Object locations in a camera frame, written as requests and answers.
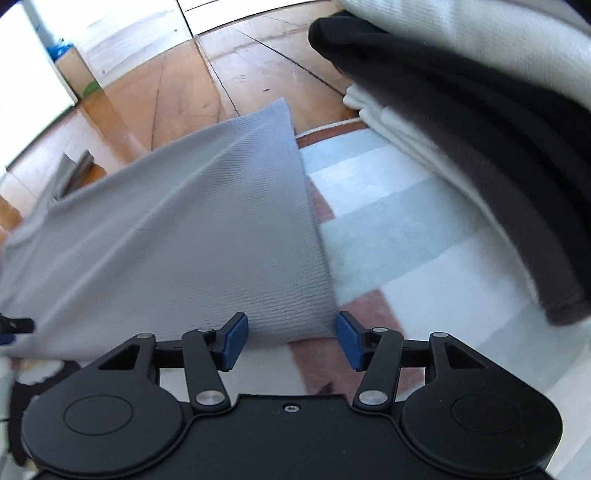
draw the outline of screw hole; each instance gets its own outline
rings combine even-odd
[[[300,411],[300,406],[296,405],[295,403],[286,403],[283,405],[283,410],[285,410],[287,413],[296,413]]]

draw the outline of white rug stripe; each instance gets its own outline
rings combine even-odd
[[[558,474],[591,437],[591,350],[586,348],[557,384],[544,394],[554,402],[563,421],[562,441],[548,466]]]
[[[491,227],[382,291],[409,338],[444,331],[472,346],[532,302],[511,250]]]
[[[256,395],[306,395],[289,345],[244,349],[234,368],[220,372],[232,402],[240,393]],[[160,386],[180,401],[189,401],[184,370],[162,369]]]
[[[432,174],[391,145],[370,150],[310,175],[335,216],[401,192]]]

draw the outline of gray object on floor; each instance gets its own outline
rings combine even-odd
[[[0,312],[33,335],[5,355],[93,359],[246,312],[254,344],[333,336],[335,297],[290,113],[279,100],[67,194],[62,159],[0,255]]]

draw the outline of striped rug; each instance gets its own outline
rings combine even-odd
[[[366,327],[390,327],[411,339],[449,332],[542,391],[564,421],[550,472],[561,480],[589,478],[591,327],[549,326],[511,248],[480,211],[360,120],[306,132],[298,144],[340,308]],[[7,363],[0,380],[5,417],[18,417],[35,395],[80,368],[62,361],[14,366]],[[314,339],[246,348],[222,379],[233,398],[351,398],[361,376],[336,340]],[[404,369],[399,398],[422,383],[420,369]],[[162,371],[161,385],[188,400],[181,370]],[[14,475],[2,478],[22,478],[18,422],[8,430],[14,458],[6,457],[5,470]]]

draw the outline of floor plank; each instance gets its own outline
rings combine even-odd
[[[146,150],[152,149],[154,115],[166,53],[133,69],[105,88],[105,95]]]
[[[205,52],[203,51],[201,44],[196,39],[195,39],[195,46],[197,47],[197,50],[199,51],[199,55],[201,55],[201,58],[203,59],[203,62],[205,63],[205,66],[207,67],[207,71],[209,72],[209,76],[212,79],[213,84],[215,85],[215,88],[220,96],[220,101],[222,103],[222,109],[224,112],[227,112],[226,113],[227,118],[224,118],[224,120],[228,120],[230,118],[235,118],[235,117],[239,116],[238,110],[236,110],[236,107],[232,103],[232,100],[230,100],[230,96],[228,95],[228,92],[223,87],[222,82],[220,81],[219,77],[217,76],[217,73],[215,72],[215,70],[213,69],[211,62],[207,58],[207,55],[205,55]]]
[[[152,149],[236,116],[193,40],[169,50],[158,88]]]
[[[94,183],[106,176],[107,172],[103,167],[101,167],[100,165],[93,165],[88,171],[86,178],[80,184],[79,188],[82,188],[85,185],[90,185],[91,183]]]
[[[0,242],[3,242],[21,222],[20,212],[0,196]]]
[[[149,151],[125,125],[106,95],[98,91],[38,137],[10,172],[38,196],[64,153],[77,160],[85,150],[109,173]]]
[[[35,196],[11,173],[4,175],[0,182],[0,197],[17,210],[22,217],[26,217],[31,213],[37,201]],[[5,220],[4,218],[0,220],[1,226],[6,230],[11,230],[14,221]]]
[[[338,92],[236,28],[202,35],[199,42],[240,115],[281,97],[298,133],[356,115]]]
[[[337,11],[336,6],[329,11]],[[339,73],[331,62],[310,46],[308,42],[309,24],[301,25],[301,23],[305,23],[306,18],[297,21],[297,24],[293,24],[262,15],[237,23],[234,28],[288,57],[344,95],[347,87],[353,82]]]
[[[342,8],[331,1],[320,1],[296,5],[291,8],[281,8],[279,10],[267,12],[264,15],[266,17],[283,20],[286,23],[310,25],[317,18],[328,17],[340,10],[342,10]]]

